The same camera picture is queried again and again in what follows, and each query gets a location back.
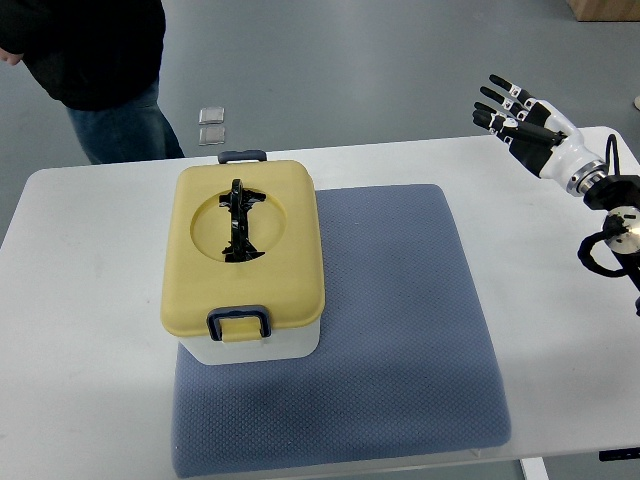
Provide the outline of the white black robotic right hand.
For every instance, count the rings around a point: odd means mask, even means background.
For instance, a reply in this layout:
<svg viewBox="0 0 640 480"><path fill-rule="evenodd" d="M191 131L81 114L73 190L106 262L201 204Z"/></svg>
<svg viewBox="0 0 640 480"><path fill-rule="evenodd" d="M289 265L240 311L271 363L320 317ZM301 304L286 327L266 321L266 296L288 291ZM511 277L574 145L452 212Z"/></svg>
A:
<svg viewBox="0 0 640 480"><path fill-rule="evenodd" d="M480 92L496 103L474 104L473 123L497 137L531 174L582 196L604 178L605 160L585 146L581 131L556 107L498 75Z"/></svg>

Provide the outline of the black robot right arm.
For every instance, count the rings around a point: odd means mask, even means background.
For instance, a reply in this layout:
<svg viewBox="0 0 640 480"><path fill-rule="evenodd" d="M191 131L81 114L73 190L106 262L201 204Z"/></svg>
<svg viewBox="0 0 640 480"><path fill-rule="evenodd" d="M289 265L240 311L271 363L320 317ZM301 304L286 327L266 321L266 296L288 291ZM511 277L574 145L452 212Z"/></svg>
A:
<svg viewBox="0 0 640 480"><path fill-rule="evenodd" d="M639 176L622 175L615 134L606 141L604 169L590 172L579 184L583 202L591 210L603 210L606 217L599 231L585 237L577 256L589 271L607 278L628 277L639 289ZM603 242L620 265L611 270L592 255Z"/></svg>

